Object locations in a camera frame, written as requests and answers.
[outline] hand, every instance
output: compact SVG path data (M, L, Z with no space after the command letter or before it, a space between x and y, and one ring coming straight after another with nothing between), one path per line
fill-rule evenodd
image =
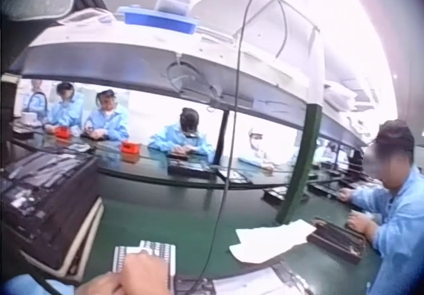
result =
M53 133L54 133L54 131L56 130L56 126L53 126L53 125L46 125L46 126L44 126L44 130L45 130L47 133L53 134Z
M192 153L192 152L195 152L195 151L196 151L196 147L191 146L191 145L185 145L185 146L183 147L183 149L184 149L184 151L185 151L185 153L186 153L186 154L190 154L190 153Z
M106 135L107 131L106 129L95 129L91 132L90 137L94 139L100 139Z
M120 284L120 276L115 273L106 273L89 282L82 284L75 291L75 295L125 295Z
M173 152L174 154L186 154L186 150L185 150L183 147L181 147L180 145L176 145L176 146L172 149L172 152Z
M262 164L261 167L267 171L274 171L274 165L273 164Z
M353 190L349 188L342 188L339 190L339 193L337 194L338 199L343 202L350 201L352 197Z
M168 264L146 253L128 254L121 272L126 295L170 295Z
M347 218L346 224L356 232L365 233L374 222L366 214L352 211Z

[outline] paper sheet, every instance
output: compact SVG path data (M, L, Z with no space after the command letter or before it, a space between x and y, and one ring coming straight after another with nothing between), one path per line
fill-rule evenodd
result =
M230 252L240 262L260 264L287 252L295 245L306 243L315 227L297 220L279 227L237 229L240 244L231 245Z
M213 285L217 295L263 295L280 290L285 286L272 268L214 280Z

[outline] woman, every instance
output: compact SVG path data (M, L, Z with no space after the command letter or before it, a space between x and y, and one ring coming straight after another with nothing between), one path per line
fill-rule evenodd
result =
M87 118L83 133L96 140L127 140L129 115L127 109L116 102L115 92L108 89L98 93L96 103L98 108Z
M42 80L31 80L31 92L25 96L23 111L36 113L37 119L42 121L47 116L47 98L41 90Z
M268 158L266 152L262 149L263 134L257 129L249 130L249 147L246 152L238 157L239 160L252 164L254 166L273 171L274 163Z
M199 113L184 107L180 114L180 121L165 126L159 133L151 136L148 146L163 152L176 154L202 154L213 158L213 147L206 141L206 135L199 133Z
M62 99L54 104L47 115L44 126L47 133L54 133L57 127L69 127L72 130L81 130L83 110L83 95L76 93L70 82L61 82L56 86L56 93Z

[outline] blue plastic tray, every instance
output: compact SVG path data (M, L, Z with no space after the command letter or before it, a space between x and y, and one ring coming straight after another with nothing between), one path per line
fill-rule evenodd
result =
M128 25L146 25L186 34L193 34L199 23L197 19L138 7L120 7L119 12L124 14Z

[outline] white mug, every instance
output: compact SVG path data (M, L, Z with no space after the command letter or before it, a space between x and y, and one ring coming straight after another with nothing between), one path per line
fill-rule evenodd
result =
M37 114L31 112L22 112L21 121L24 125L33 126L37 123Z

